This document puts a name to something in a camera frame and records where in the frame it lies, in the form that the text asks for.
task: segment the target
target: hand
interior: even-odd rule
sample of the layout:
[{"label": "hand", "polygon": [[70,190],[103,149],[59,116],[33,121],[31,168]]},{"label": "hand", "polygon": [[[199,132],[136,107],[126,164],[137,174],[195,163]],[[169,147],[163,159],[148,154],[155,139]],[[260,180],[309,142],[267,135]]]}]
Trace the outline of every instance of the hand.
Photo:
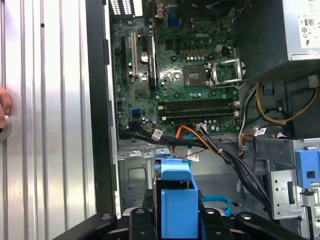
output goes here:
[{"label": "hand", "polygon": [[9,115],[11,109],[11,99],[9,93],[0,87],[0,129],[6,126],[5,115]]}]

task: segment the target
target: screw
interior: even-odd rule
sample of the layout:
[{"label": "screw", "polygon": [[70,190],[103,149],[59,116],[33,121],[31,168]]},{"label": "screw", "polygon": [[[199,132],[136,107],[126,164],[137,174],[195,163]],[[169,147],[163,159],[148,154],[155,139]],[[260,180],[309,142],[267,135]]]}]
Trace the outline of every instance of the screw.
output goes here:
[{"label": "screw", "polygon": [[102,220],[108,220],[108,219],[110,219],[110,218],[111,218],[111,216],[110,216],[109,214],[104,214],[104,215],[101,217]]},{"label": "screw", "polygon": [[251,219],[251,216],[249,214],[245,214],[245,213],[241,214],[241,217],[243,219],[245,219],[245,220],[250,220]]},{"label": "screw", "polygon": [[138,209],[138,211],[136,211],[137,214],[144,214],[145,213],[145,210],[143,209]]},{"label": "screw", "polygon": [[205,211],[206,211],[208,214],[214,214],[214,213],[215,213],[215,211],[214,211],[212,208],[207,208]]}]

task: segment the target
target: ribbed metal panel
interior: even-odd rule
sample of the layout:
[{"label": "ribbed metal panel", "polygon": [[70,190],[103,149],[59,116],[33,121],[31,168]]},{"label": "ribbed metal panel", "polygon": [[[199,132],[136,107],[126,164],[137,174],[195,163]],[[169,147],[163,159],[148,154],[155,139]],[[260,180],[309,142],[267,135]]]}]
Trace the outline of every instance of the ribbed metal panel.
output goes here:
[{"label": "ribbed metal panel", "polygon": [[96,210],[85,1],[0,3],[0,239],[48,240]]}]

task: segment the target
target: green circuit board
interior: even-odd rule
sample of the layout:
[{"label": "green circuit board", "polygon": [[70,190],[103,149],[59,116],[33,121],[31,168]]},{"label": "green circuit board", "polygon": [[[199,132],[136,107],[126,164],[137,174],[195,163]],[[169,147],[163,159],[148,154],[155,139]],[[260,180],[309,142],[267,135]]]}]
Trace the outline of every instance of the green circuit board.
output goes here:
[{"label": "green circuit board", "polygon": [[[138,77],[132,77],[132,33],[136,33]],[[142,37],[150,34],[149,22],[144,18],[117,20],[112,25],[112,47],[114,77],[116,82],[118,127],[126,129],[132,120],[132,110],[141,111],[141,123],[149,131],[159,129],[174,135],[178,124],[189,124],[195,128],[206,124],[210,134],[235,133],[239,131],[234,116],[193,118],[189,121],[163,120],[158,112],[159,102],[180,102],[194,100],[238,99],[234,87],[210,88],[207,72],[203,66],[208,61],[234,58],[234,40],[231,20],[219,22],[193,20],[191,24],[181,23],[179,28],[168,28],[164,21],[155,22],[154,39],[157,60],[158,88],[151,91],[148,79],[148,62],[142,46]],[[191,82],[186,86],[185,73],[192,68],[201,68],[203,84]],[[232,79],[235,70],[225,66],[219,69],[218,79]]]}]

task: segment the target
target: ram slot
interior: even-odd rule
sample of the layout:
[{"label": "ram slot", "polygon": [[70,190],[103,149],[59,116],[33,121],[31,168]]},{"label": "ram slot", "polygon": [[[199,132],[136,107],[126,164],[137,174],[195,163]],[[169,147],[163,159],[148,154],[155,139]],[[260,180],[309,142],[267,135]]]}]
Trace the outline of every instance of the ram slot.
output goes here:
[{"label": "ram slot", "polygon": [[158,106],[162,120],[233,116],[231,99],[161,102]]},{"label": "ram slot", "polygon": [[122,36],[120,38],[120,51],[121,51],[121,70],[122,81],[124,85],[128,84],[128,70],[127,70],[127,54],[126,54],[126,38]]},{"label": "ram slot", "polygon": [[138,49],[137,49],[137,33],[131,33],[131,52],[132,52],[132,75],[134,78],[139,76],[138,72]]}]

